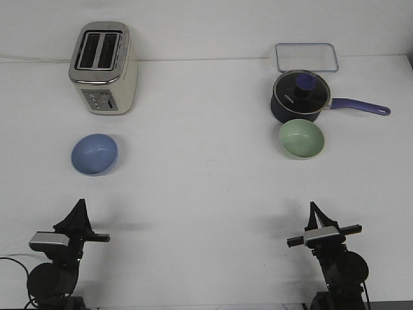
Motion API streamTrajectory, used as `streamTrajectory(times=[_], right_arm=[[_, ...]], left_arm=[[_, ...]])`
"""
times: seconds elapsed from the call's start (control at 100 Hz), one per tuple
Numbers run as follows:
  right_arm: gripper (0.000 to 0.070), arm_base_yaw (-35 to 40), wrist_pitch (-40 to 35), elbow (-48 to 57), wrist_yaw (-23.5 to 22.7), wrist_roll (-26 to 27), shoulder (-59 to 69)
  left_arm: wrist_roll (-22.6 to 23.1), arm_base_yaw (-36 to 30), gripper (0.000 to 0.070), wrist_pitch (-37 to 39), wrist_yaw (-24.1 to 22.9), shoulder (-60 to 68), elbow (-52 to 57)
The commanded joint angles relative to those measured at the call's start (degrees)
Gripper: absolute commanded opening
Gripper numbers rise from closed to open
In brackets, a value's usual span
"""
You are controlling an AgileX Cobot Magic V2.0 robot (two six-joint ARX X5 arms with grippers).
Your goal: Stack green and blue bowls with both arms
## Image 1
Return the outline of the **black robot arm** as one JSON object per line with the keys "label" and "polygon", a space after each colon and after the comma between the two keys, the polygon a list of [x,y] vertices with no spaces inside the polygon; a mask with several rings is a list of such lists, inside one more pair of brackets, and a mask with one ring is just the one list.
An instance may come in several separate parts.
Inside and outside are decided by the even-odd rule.
{"label": "black robot arm", "polygon": [[341,227],[330,219],[315,202],[310,202],[308,224],[301,236],[287,239],[289,247],[303,245],[312,251],[320,264],[327,290],[316,293],[310,309],[370,309],[365,281],[369,269],[365,259],[349,251],[348,235],[362,231],[360,224]]}
{"label": "black robot arm", "polygon": [[28,275],[26,288],[37,309],[86,309],[84,298],[73,296],[79,278],[85,242],[109,242],[109,234],[97,234],[81,198],[52,232],[37,231],[29,247],[50,260]]}

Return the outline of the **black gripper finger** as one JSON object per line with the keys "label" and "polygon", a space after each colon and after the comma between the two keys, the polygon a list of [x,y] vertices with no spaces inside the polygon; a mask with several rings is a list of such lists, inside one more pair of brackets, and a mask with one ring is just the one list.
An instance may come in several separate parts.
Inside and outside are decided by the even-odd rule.
{"label": "black gripper finger", "polygon": [[62,234],[92,234],[85,199],[79,199],[64,220],[55,224],[53,228],[56,233]]}
{"label": "black gripper finger", "polygon": [[316,205],[314,201],[310,202],[310,215],[308,224],[306,226],[306,231],[318,229],[319,225],[321,227],[335,227],[339,230],[338,222],[330,219],[321,209]]}

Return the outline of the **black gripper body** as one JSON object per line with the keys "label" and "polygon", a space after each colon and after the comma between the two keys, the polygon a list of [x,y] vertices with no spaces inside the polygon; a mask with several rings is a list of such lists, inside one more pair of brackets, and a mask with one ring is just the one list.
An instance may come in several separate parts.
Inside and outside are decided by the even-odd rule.
{"label": "black gripper body", "polygon": [[303,235],[291,237],[287,239],[287,245],[289,248],[295,247],[298,245],[304,245],[305,247],[312,249],[314,251],[325,251],[325,252],[332,252],[332,253],[342,253],[347,250],[345,245],[346,237],[351,234],[357,234],[362,231],[362,225],[356,224],[346,227],[339,227],[339,236],[333,236],[329,238],[324,238],[320,240],[316,240],[310,242],[308,245],[304,244]]}
{"label": "black gripper body", "polygon": [[55,251],[56,258],[82,258],[85,242],[109,242],[109,234],[97,234],[91,228],[65,229],[54,226],[54,232],[68,237],[68,245]]}

